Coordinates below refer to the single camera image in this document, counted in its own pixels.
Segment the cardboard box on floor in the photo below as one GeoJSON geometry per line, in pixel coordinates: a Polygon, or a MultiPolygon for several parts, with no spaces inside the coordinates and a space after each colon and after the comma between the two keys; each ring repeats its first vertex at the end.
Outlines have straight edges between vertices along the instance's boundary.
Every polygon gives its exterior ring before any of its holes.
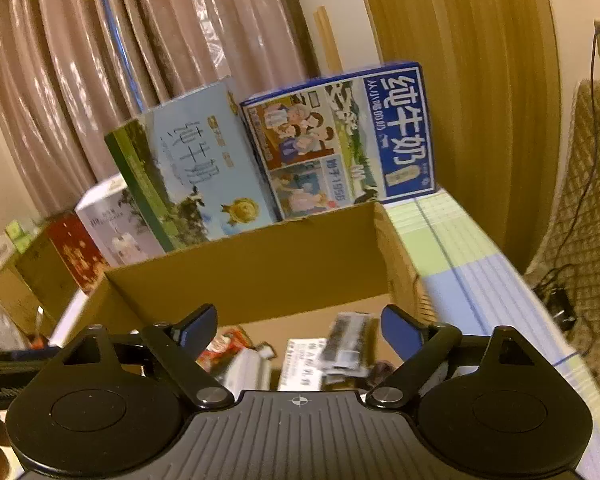
{"type": "Polygon", "coordinates": [[[40,333],[50,338],[78,285],[46,234],[40,234],[23,254],[13,252],[0,267],[0,303],[23,333],[33,335],[38,308],[40,333]]]}

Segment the clear sachet packets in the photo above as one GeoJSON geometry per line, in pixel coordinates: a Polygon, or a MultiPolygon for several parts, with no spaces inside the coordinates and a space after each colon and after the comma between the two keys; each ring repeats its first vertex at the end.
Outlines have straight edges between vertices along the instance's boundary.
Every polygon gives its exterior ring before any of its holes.
{"type": "Polygon", "coordinates": [[[337,314],[317,360],[318,367],[326,376],[368,376],[372,322],[373,318],[368,313],[337,314]]]}

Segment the checkered tablecloth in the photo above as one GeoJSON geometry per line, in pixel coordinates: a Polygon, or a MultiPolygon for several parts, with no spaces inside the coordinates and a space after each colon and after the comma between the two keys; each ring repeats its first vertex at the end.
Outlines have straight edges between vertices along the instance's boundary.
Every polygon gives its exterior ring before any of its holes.
{"type": "Polygon", "coordinates": [[[500,248],[445,190],[388,204],[385,211],[440,321],[471,335],[516,327],[582,396],[594,428],[578,473],[600,479],[600,388],[500,248]]]}

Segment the red candy packet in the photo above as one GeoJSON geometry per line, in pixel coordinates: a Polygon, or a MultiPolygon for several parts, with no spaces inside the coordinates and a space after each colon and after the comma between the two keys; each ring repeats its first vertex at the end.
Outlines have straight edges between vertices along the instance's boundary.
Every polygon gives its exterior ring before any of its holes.
{"type": "Polygon", "coordinates": [[[253,343],[247,333],[240,326],[223,328],[198,356],[197,364],[205,372],[217,375],[244,349],[253,349],[253,343]]]}

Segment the green blue milk carton box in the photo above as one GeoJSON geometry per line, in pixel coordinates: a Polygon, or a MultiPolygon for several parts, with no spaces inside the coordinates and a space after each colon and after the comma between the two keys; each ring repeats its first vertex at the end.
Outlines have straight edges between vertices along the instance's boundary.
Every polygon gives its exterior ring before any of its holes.
{"type": "Polygon", "coordinates": [[[270,226],[282,218],[225,77],[110,131],[105,142],[165,252],[270,226]]]}

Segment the white humidifier box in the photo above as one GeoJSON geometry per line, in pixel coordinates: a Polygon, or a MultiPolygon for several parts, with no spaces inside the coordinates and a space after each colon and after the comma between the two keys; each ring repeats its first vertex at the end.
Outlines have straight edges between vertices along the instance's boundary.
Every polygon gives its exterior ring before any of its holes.
{"type": "Polygon", "coordinates": [[[121,174],[90,188],[74,211],[112,268],[164,254],[121,174]]]}

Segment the beige curtain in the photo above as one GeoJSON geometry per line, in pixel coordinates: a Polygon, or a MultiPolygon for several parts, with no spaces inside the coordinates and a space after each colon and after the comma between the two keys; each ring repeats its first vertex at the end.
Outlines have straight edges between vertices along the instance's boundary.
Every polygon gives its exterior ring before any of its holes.
{"type": "Polygon", "coordinates": [[[116,172],[106,134],[145,110],[317,72],[299,0],[0,0],[0,127],[45,217],[116,172]]]}

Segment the red gift box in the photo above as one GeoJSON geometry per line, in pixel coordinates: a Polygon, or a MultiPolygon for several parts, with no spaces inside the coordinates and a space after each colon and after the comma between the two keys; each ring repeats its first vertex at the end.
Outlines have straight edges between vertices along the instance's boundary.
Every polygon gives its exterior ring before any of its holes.
{"type": "Polygon", "coordinates": [[[109,266],[94,240],[73,211],[56,214],[46,224],[48,236],[84,294],[89,294],[109,266]]]}

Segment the wooden sticks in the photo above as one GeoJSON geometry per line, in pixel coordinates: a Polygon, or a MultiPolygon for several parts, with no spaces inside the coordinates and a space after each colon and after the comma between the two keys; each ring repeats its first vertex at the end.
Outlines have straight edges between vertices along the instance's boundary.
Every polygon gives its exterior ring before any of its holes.
{"type": "Polygon", "coordinates": [[[341,74],[343,71],[342,63],[326,8],[319,6],[313,13],[313,17],[324,50],[324,57],[329,73],[341,74]]]}

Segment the white tube box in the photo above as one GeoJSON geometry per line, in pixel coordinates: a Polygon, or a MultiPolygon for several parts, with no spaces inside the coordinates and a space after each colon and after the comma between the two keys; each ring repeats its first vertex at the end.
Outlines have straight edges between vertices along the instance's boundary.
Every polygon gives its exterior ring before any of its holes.
{"type": "Polygon", "coordinates": [[[235,398],[246,390],[268,390],[271,383],[272,361],[276,357],[269,344],[240,350],[230,361],[220,383],[235,398]]]}

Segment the brown cardboard box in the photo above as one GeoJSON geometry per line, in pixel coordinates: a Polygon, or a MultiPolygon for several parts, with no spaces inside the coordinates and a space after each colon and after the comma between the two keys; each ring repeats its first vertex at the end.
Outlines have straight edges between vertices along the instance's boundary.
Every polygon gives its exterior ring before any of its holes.
{"type": "Polygon", "coordinates": [[[100,324],[126,334],[175,323],[214,304],[221,327],[242,326],[283,353],[294,338],[321,338],[341,311],[378,315],[395,304],[437,315],[401,237],[378,203],[273,224],[132,266],[109,270],[53,334],[65,346],[100,324]]]}

